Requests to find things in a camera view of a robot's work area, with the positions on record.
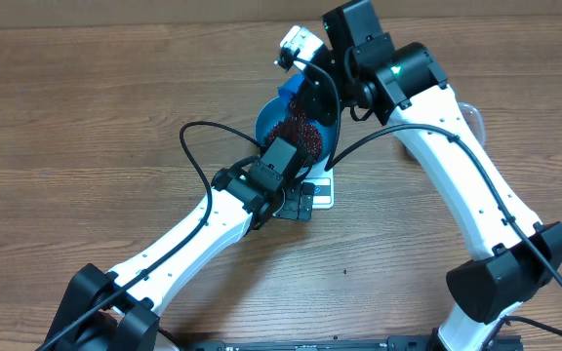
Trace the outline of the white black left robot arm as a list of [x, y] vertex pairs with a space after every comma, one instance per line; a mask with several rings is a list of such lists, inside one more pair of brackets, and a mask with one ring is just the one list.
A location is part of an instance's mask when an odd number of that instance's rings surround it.
[[205, 195], [141, 253], [103, 272], [87, 264], [69, 282], [44, 350], [174, 350], [159, 328], [177, 293], [217, 254], [308, 195], [313, 159], [279, 137], [203, 181]]

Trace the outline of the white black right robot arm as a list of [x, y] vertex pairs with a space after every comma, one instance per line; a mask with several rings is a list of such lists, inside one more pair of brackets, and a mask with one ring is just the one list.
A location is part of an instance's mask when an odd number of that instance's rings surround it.
[[375, 116], [421, 164], [469, 254], [446, 276], [455, 305], [430, 348], [495, 349], [509, 315], [562, 263], [562, 224], [543, 223], [505, 182], [425, 45], [396, 47], [368, 1], [335, 8], [323, 25], [324, 38], [294, 26], [280, 43], [280, 65], [313, 79], [300, 90], [306, 113], [324, 126], [337, 125], [344, 108]]

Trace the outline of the blue plastic measuring scoop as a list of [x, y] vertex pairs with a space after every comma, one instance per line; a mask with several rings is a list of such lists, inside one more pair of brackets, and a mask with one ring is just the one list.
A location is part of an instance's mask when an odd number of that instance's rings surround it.
[[304, 77], [302, 74], [295, 74], [277, 89], [278, 97], [285, 107], [289, 105], [291, 99], [297, 94], [303, 81]]

